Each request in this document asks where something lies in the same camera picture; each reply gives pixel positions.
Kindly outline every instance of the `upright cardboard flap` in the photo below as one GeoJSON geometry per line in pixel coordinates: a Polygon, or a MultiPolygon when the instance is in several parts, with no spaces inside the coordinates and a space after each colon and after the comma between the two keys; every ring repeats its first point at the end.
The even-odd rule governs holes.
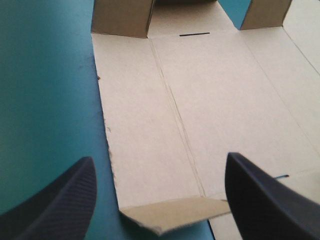
{"type": "Polygon", "coordinates": [[[91,31],[146,38],[155,0],[95,0],[91,31]]]}
{"type": "Polygon", "coordinates": [[[239,30],[280,27],[292,0],[219,0],[239,30]]]}
{"type": "Polygon", "coordinates": [[[186,225],[224,215],[230,210],[227,201],[192,197],[120,208],[120,212],[160,236],[186,225]]]}

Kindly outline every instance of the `black line marking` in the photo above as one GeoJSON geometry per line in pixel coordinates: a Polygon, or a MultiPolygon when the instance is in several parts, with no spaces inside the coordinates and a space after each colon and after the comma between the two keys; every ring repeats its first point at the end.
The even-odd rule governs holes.
{"type": "Polygon", "coordinates": [[[275,179],[284,179],[290,177],[288,174],[282,176],[276,176],[275,179]]]}
{"type": "Polygon", "coordinates": [[[180,34],[180,37],[187,37],[187,36],[196,36],[196,35],[205,35],[210,34],[210,32],[199,32],[199,33],[188,33],[188,34],[180,34]]]}

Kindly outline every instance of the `cardboard panel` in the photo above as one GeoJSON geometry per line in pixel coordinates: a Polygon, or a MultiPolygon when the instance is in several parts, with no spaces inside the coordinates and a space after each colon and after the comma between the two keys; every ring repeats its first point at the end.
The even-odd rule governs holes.
{"type": "Polygon", "coordinates": [[[139,226],[157,235],[229,212],[227,201],[193,197],[154,203],[120,211],[139,226]]]}
{"type": "Polygon", "coordinates": [[[314,149],[320,153],[319,74],[282,27],[247,30],[240,34],[314,149]]]}
{"type": "Polygon", "coordinates": [[[207,196],[224,192],[228,152],[244,154],[273,176],[320,164],[240,34],[152,39],[207,196]]]}
{"type": "Polygon", "coordinates": [[[226,201],[189,199],[203,187],[150,41],[92,38],[120,211],[158,235],[229,212],[226,201]]]}
{"type": "Polygon", "coordinates": [[[312,66],[320,73],[320,1],[293,0],[283,27],[312,66]]]}
{"type": "Polygon", "coordinates": [[[93,33],[146,38],[154,0],[95,0],[93,33]]]}
{"type": "Polygon", "coordinates": [[[219,0],[239,30],[282,26],[292,0],[219,0]]]}
{"type": "Polygon", "coordinates": [[[156,5],[149,38],[232,30],[234,26],[217,1],[156,5]]]}
{"type": "Polygon", "coordinates": [[[241,30],[283,25],[292,0],[251,0],[241,30]]]}

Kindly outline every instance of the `teal surface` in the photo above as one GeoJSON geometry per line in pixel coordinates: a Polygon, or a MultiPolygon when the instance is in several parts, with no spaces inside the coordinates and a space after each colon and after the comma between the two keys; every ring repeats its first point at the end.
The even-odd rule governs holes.
{"type": "Polygon", "coordinates": [[[119,215],[92,10],[93,0],[0,1],[0,214],[92,156],[98,195],[87,240],[212,240],[207,222],[158,238],[119,215]]]}
{"type": "Polygon", "coordinates": [[[218,0],[218,2],[233,22],[233,25],[240,30],[251,0],[218,0]]]}

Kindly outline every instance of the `cardboard flap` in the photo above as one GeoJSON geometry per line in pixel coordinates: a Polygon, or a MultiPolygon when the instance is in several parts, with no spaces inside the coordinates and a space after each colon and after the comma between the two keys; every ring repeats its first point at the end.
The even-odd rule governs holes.
{"type": "Polygon", "coordinates": [[[186,225],[227,214],[230,209],[224,200],[191,197],[120,208],[120,212],[139,226],[160,236],[186,225]]]}
{"type": "Polygon", "coordinates": [[[280,27],[291,0],[252,0],[241,30],[280,27]]]}
{"type": "Polygon", "coordinates": [[[95,0],[94,33],[146,38],[154,0],[95,0]]]}

